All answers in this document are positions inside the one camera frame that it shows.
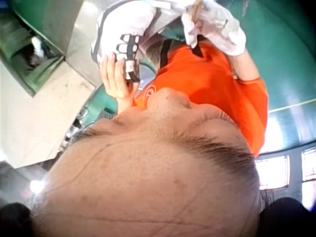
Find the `hand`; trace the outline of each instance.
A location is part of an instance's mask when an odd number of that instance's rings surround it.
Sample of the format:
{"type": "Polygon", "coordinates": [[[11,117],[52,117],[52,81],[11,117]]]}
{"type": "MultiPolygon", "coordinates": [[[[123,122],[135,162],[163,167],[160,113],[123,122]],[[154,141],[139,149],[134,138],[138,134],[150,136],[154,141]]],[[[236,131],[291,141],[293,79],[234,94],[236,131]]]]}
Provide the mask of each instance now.
{"type": "Polygon", "coordinates": [[[110,57],[105,56],[101,64],[101,77],[108,95],[116,98],[118,102],[132,102],[139,87],[139,83],[126,81],[125,59],[116,62],[112,52],[110,57]]]}
{"type": "Polygon", "coordinates": [[[194,48],[197,35],[208,38],[219,50],[227,55],[240,55],[245,50],[246,35],[239,21],[213,0],[209,0],[210,11],[201,10],[199,19],[194,23],[188,14],[182,15],[182,23],[187,44],[194,48]]]}

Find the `stick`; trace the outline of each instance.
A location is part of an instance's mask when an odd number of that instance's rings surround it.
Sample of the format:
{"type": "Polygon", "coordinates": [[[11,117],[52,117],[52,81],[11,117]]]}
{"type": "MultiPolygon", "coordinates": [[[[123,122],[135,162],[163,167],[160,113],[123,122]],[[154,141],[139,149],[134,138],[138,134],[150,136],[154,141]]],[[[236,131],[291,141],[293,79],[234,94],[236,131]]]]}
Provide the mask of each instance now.
{"type": "Polygon", "coordinates": [[[192,21],[194,23],[198,20],[198,10],[202,6],[203,0],[196,0],[192,7],[192,21]]]}

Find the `white glove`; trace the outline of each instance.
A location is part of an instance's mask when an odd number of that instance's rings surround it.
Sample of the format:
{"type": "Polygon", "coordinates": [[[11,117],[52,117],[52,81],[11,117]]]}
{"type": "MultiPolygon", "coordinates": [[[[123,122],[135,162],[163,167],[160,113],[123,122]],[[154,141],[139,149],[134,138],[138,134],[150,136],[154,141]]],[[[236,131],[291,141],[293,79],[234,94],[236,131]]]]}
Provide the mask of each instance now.
{"type": "Polygon", "coordinates": [[[198,44],[197,36],[200,34],[227,55],[242,54],[245,51],[246,35],[240,28],[239,21],[214,0],[206,0],[203,4],[208,10],[200,9],[195,24],[190,15],[182,15],[187,44],[195,48],[198,44]]]}

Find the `nose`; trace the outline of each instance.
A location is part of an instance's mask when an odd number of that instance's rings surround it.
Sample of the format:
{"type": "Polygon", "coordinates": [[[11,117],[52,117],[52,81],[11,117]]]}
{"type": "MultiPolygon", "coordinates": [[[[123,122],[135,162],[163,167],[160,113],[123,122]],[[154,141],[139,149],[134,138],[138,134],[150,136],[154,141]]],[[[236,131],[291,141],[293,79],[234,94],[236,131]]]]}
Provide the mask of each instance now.
{"type": "Polygon", "coordinates": [[[185,93],[171,88],[162,88],[151,96],[147,102],[147,109],[157,113],[178,112],[190,108],[189,97],[185,93]]]}

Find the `orange t-shirt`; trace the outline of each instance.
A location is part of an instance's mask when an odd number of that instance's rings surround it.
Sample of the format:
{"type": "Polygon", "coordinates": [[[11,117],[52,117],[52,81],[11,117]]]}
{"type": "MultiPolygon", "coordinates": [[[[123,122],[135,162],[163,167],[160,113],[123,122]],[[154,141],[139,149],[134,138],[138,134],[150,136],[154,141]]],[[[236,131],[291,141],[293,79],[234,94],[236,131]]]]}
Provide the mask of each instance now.
{"type": "Polygon", "coordinates": [[[211,104],[227,113],[239,126],[253,154],[264,144],[268,117],[268,93],[261,79],[233,78],[232,67],[223,53],[200,43],[204,58],[182,46],[168,57],[168,65],[138,96],[136,104],[147,106],[149,96],[163,87],[186,93],[196,104],[211,104]]]}

